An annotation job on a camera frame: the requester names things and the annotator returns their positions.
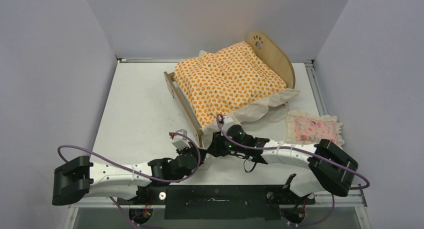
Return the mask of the orange patterned pet mattress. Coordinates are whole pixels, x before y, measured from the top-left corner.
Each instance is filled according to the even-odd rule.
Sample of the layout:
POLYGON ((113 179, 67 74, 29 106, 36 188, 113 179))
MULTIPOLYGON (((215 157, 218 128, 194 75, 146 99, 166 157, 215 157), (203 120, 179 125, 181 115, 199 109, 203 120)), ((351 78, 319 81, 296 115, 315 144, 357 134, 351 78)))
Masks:
POLYGON ((184 59, 176 64, 174 78, 201 126, 205 148, 219 130, 217 114, 235 124, 254 122, 301 93, 289 88, 246 42, 184 59))

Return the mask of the wooden pet bed frame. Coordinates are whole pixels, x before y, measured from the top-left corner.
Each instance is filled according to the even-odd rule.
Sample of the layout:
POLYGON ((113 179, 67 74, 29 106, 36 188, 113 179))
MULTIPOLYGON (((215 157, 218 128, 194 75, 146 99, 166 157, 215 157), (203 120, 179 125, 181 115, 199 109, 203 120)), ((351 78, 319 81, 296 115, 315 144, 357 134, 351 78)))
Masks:
MULTIPOLYGON (((272 39, 269 38, 266 33, 258 30, 252 31, 242 42, 248 43, 253 48, 255 55, 259 57, 259 59, 261 59, 269 68, 271 68, 281 79, 283 79, 290 89, 295 89, 296 76, 289 57, 272 39)), ((167 72, 164 74, 168 89, 171 95, 174 98, 177 98, 183 107, 189 121, 193 126, 193 133, 197 142, 201 147, 204 147, 201 139, 203 135, 201 125, 198 122, 188 100, 177 85, 177 82, 174 78, 174 71, 172 73, 167 72)))

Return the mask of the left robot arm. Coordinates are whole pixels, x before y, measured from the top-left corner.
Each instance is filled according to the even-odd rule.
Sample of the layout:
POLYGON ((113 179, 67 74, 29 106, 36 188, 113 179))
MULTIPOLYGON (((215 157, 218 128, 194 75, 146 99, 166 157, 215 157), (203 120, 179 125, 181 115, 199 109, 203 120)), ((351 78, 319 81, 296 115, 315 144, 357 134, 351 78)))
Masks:
POLYGON ((164 187, 192 177, 204 163, 206 150, 195 146, 177 149, 177 157, 122 165, 104 158, 92 162, 82 155, 54 170, 52 205, 65 206, 89 197, 113 197, 143 204, 149 188, 164 187))

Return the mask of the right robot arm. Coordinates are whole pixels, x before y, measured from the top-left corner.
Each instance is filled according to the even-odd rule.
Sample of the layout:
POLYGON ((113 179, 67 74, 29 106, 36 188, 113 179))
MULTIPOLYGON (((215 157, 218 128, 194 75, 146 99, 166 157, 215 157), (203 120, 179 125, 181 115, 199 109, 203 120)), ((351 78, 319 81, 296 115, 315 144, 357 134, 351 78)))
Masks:
POLYGON ((256 164, 284 164, 310 170, 310 174, 294 176, 283 188, 289 203, 315 192, 327 191, 346 197, 352 188, 358 163, 328 139, 315 144, 287 144, 269 138, 254 137, 236 124, 225 134, 215 132, 207 153, 214 157, 235 156, 256 164))

